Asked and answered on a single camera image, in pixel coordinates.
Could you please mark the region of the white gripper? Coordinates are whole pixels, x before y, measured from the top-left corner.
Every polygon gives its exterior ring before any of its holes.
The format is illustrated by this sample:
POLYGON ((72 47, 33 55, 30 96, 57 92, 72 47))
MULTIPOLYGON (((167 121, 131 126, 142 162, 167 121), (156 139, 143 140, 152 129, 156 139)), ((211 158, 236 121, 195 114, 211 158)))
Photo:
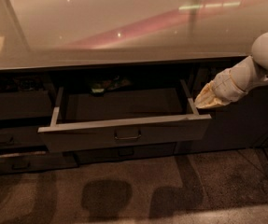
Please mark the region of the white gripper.
POLYGON ((230 69, 227 68, 218 73, 213 81, 205 84, 194 103, 199 109, 210 109, 237 102, 246 95, 233 82, 230 69))

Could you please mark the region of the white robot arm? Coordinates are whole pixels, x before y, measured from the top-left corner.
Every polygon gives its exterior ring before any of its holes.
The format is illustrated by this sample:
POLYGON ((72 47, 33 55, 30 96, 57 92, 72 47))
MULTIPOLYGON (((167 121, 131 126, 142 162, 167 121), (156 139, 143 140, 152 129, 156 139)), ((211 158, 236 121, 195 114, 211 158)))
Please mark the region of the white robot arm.
POLYGON ((228 105, 242 99, 251 90, 268 85, 268 33, 253 43, 251 54, 227 68, 207 83, 197 95, 197 108, 208 109, 228 105))

